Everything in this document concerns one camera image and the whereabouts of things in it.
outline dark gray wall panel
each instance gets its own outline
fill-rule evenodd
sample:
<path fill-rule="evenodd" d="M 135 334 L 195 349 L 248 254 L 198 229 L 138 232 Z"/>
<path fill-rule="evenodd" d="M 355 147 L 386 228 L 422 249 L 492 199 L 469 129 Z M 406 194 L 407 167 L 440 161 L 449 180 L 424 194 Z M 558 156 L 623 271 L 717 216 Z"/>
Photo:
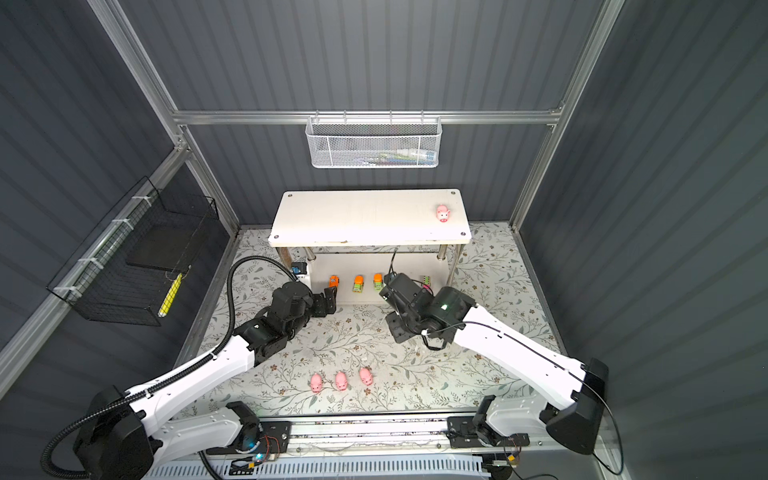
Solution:
<path fill-rule="evenodd" d="M 628 2 L 522 227 L 568 352 L 611 368 L 640 480 L 751 478 L 768 448 L 766 22 Z"/>
<path fill-rule="evenodd" d="M 458 188 L 470 220 L 508 220 L 547 127 L 446 125 L 440 165 L 410 169 L 315 168 L 304 127 L 191 128 L 244 224 L 272 223 L 287 190 Z"/>
<path fill-rule="evenodd" d="M 172 144 L 85 2 L 0 2 L 0 111 L 4 346 Z"/>
<path fill-rule="evenodd" d="M 600 2 L 123 2 L 184 110 L 558 106 Z"/>
<path fill-rule="evenodd" d="M 200 194 L 187 168 L 179 170 L 166 190 Z M 74 312 L 64 319 L 0 401 L 3 478 L 50 478 L 38 466 L 41 450 L 85 413 L 93 395 L 109 385 L 126 389 L 173 368 L 228 240 L 217 223 L 159 327 L 90 322 Z M 73 440 L 62 442 L 54 458 L 60 466 L 78 470 Z"/>

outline metal bar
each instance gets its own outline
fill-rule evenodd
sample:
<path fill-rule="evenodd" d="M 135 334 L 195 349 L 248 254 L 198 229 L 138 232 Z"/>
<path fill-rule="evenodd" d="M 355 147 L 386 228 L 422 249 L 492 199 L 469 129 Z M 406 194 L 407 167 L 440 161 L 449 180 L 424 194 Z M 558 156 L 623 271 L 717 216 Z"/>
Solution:
<path fill-rule="evenodd" d="M 219 260 L 219 266 L 216 267 L 214 278 L 210 281 L 208 291 L 203 297 L 203 302 L 200 305 L 200 309 L 197 311 L 192 327 L 187 334 L 187 339 L 184 340 L 184 344 L 181 347 L 179 356 L 176 358 L 174 368 L 182 365 L 194 357 L 197 356 L 197 351 L 200 349 L 200 344 L 203 342 L 205 332 L 208 329 L 208 323 L 210 318 L 214 314 L 214 310 L 217 306 L 217 301 L 221 290 L 227 283 L 227 275 L 230 272 L 230 266 L 237 255 L 237 248 L 240 246 L 240 240 L 243 238 L 239 233 L 230 237 L 227 247 L 224 249 L 224 253 Z"/>
<path fill-rule="evenodd" d="M 390 121 L 443 124 L 557 124 L 559 111 L 175 111 L 184 125 L 304 125 L 310 117 L 321 123 L 376 123 Z"/>
<path fill-rule="evenodd" d="M 544 311 L 544 315 L 547 317 L 547 323 L 549 323 L 549 328 L 552 331 L 552 335 L 554 336 L 554 339 L 558 342 L 558 347 L 560 347 L 560 353 L 563 355 L 567 355 L 568 353 L 565 351 L 565 344 L 563 343 L 563 337 L 560 336 L 560 331 L 558 330 L 557 324 L 554 322 L 554 317 L 552 316 L 552 310 L 549 309 L 549 303 L 547 303 L 547 297 L 544 296 L 544 290 L 541 288 L 541 284 L 538 282 L 538 277 L 536 276 L 536 270 L 533 268 L 533 263 L 531 263 L 531 258 L 528 256 L 528 251 L 525 249 L 525 244 L 523 243 L 523 239 L 520 236 L 519 232 L 512 232 L 512 237 L 515 239 L 515 245 L 518 246 L 518 252 L 520 253 L 520 257 L 523 259 L 523 264 L 525 265 L 525 269 L 528 271 L 528 276 L 531 277 L 531 284 L 533 285 L 533 290 L 536 292 L 536 297 L 538 297 L 538 302 L 541 304 L 541 309 Z"/>
<path fill-rule="evenodd" d="M 448 417 L 461 414 L 474 414 L 476 408 L 458 407 L 455 409 L 441 409 L 421 411 L 414 413 L 401 410 L 399 412 L 371 412 L 371 413 L 328 413 L 319 415 L 298 415 L 298 416 L 265 416 L 261 418 L 262 422 L 291 422 L 291 423 L 326 423 L 326 422 L 421 422 L 422 420 L 447 419 Z"/>
<path fill-rule="evenodd" d="M 603 2 L 598 19 L 592 27 L 592 32 L 587 40 L 587 44 L 584 46 L 584 50 L 581 52 L 581 57 L 573 77 L 571 77 L 571 82 L 565 91 L 560 114 L 561 119 L 546 137 L 534 161 L 531 173 L 525 181 L 520 197 L 515 204 L 515 209 L 512 211 L 509 222 L 515 231 L 520 229 L 525 216 L 528 215 L 528 210 L 531 208 L 536 192 L 539 186 L 541 186 L 541 181 L 547 173 L 554 154 L 557 152 L 565 129 L 568 128 L 568 124 L 573 118 L 574 111 L 578 106 L 579 100 L 581 100 L 589 77 L 592 75 L 594 66 L 598 62 L 600 53 L 603 51 L 605 42 L 616 23 L 616 18 L 619 16 L 622 6 L 624 6 L 624 0 L 605 0 Z"/>
<path fill-rule="evenodd" d="M 306 261 L 314 262 L 315 260 L 317 260 L 317 256 L 312 251 L 312 247 L 304 247 L 304 251 L 306 252 Z"/>
<path fill-rule="evenodd" d="M 118 0 L 88 0 L 96 18 L 109 35 L 118 53 L 136 79 L 141 91 L 149 101 L 152 110 L 160 119 L 168 136 L 177 143 L 181 139 L 181 130 L 171 112 L 176 111 L 176 104 L 165 88 L 160 75 L 149 59 L 139 41 L 136 31 L 131 27 Z"/>
<path fill-rule="evenodd" d="M 192 134 L 180 127 L 173 118 L 177 110 L 174 99 L 165 88 L 165 84 L 157 73 L 149 54 L 141 44 L 136 31 L 128 21 L 119 0 L 88 0 L 88 4 L 96 14 L 96 18 L 109 35 L 115 48 L 131 71 L 136 83 L 149 101 L 154 113 L 163 125 L 166 133 L 175 144 L 188 144 L 194 152 L 194 157 L 187 163 L 192 174 L 200 185 L 203 194 L 216 200 L 221 223 L 232 236 L 240 229 L 240 221 L 232 208 L 227 196 L 216 181 L 205 157 L 200 152 Z"/>
<path fill-rule="evenodd" d="M 457 243 L 456 255 L 453 256 L 453 261 L 451 262 L 451 271 L 448 273 L 448 282 L 445 284 L 446 286 L 451 286 L 453 283 L 453 276 L 456 273 L 456 266 L 458 265 L 458 259 L 462 255 L 462 251 L 464 251 L 464 244 Z"/>
<path fill-rule="evenodd" d="M 272 230 L 271 223 L 246 223 L 240 225 L 241 230 Z"/>
<path fill-rule="evenodd" d="M 445 253 L 448 251 L 448 245 L 441 245 L 437 250 L 437 260 L 445 260 Z"/>
<path fill-rule="evenodd" d="M 224 190 L 219 185 L 218 180 L 213 171 L 210 169 L 210 165 L 205 161 L 203 152 L 200 150 L 200 146 L 195 141 L 192 133 L 189 132 L 187 127 L 182 127 L 184 139 L 189 144 L 189 148 L 192 151 L 189 160 L 187 160 L 187 167 L 195 177 L 200 189 L 208 197 L 212 197 L 216 201 L 216 208 L 219 211 L 219 218 L 224 228 L 227 229 L 230 236 L 237 235 L 240 231 L 240 219 L 237 218 L 234 208 L 230 203 L 227 195 L 224 194 Z"/>
<path fill-rule="evenodd" d="M 165 187 L 176 174 L 187 158 L 185 147 L 174 148 L 163 163 L 144 182 L 133 198 L 129 199 L 123 208 L 115 215 L 115 218 L 127 217 L 134 208 L 144 200 L 140 197 L 147 196 L 153 189 Z M 106 229 L 88 248 L 83 257 L 93 257 L 109 240 L 109 237 L 119 228 L 119 222 L 110 222 Z M 65 275 L 59 286 L 70 286 L 82 274 L 88 262 L 77 262 Z M 27 319 L 24 326 L 11 338 L 0 352 L 0 399 L 11 388 L 13 382 L 22 374 L 24 368 L 32 361 L 32 358 L 48 340 L 48 337 L 56 330 L 56 327 L 69 313 L 70 306 L 61 301 L 56 295 L 48 295 L 36 311 Z"/>
<path fill-rule="evenodd" d="M 283 262 L 283 265 L 285 265 L 286 268 L 290 270 L 290 264 L 293 263 L 293 260 L 290 257 L 290 250 L 288 250 L 287 247 L 275 247 L 275 251 L 277 252 L 277 256 L 280 258 L 280 261 Z"/>

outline pink toy pig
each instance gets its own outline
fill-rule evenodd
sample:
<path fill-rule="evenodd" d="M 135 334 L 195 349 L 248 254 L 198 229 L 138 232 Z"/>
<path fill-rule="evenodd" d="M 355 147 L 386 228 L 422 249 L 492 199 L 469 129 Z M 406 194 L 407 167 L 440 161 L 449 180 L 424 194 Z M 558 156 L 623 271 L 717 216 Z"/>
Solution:
<path fill-rule="evenodd" d="M 312 378 L 310 379 L 310 388 L 315 393 L 320 393 L 320 390 L 323 389 L 323 377 L 321 377 L 319 373 L 312 375 Z"/>
<path fill-rule="evenodd" d="M 440 220 L 441 222 L 443 223 L 447 222 L 448 217 L 450 217 L 450 215 L 451 215 L 451 211 L 448 210 L 448 207 L 446 207 L 445 205 L 440 205 L 439 207 L 437 207 L 437 219 Z"/>
<path fill-rule="evenodd" d="M 368 386 L 373 385 L 373 374 L 366 367 L 360 369 L 360 379 Z"/>
<path fill-rule="evenodd" d="M 341 390 L 342 392 L 346 390 L 346 375 L 344 372 L 338 372 L 336 374 L 336 388 Z"/>

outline white tabletop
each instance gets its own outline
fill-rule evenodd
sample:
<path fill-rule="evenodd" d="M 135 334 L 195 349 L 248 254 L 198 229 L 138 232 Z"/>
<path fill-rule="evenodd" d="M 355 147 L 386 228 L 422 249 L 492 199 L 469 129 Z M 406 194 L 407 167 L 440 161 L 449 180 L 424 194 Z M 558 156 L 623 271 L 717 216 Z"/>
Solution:
<path fill-rule="evenodd" d="M 437 207 L 450 211 L 447 222 Z M 272 226 L 272 247 L 360 247 L 469 243 L 458 189 L 286 192 Z"/>

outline white wire mesh basket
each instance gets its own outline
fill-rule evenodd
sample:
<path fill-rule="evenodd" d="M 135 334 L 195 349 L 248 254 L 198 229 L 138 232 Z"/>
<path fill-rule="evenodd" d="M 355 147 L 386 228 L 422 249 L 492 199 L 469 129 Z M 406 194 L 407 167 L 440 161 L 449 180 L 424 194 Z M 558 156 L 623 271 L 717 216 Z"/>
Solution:
<path fill-rule="evenodd" d="M 438 164 L 440 119 L 420 123 L 306 122 L 312 166 L 317 168 L 434 168 Z"/>

